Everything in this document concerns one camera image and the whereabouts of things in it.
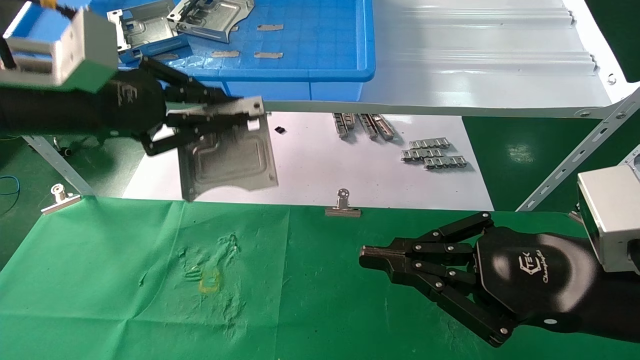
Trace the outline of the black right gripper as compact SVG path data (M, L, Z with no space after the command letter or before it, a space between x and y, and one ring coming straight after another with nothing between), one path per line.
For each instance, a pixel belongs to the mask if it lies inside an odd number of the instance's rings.
M384 271L393 284L418 290L492 347L510 339L515 322L557 333L582 332L586 315L581 306L601 270L589 241L493 226L489 212L478 212L416 238L362 246L359 264ZM479 235L475 259L481 285L515 322L475 304L443 276L425 271L432 264L421 262L465 259L474 253L466 240Z

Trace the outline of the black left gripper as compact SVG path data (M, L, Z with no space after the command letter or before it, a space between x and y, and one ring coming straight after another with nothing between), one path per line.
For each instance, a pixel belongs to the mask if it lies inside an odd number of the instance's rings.
M97 93L104 129L112 135L142 136L142 148L150 157L194 144L208 135L247 127L249 121L265 116L261 108L195 107L167 112L166 101L221 105L239 99L146 55L140 59L139 70L118 71ZM162 126L174 129L174 134L153 140Z

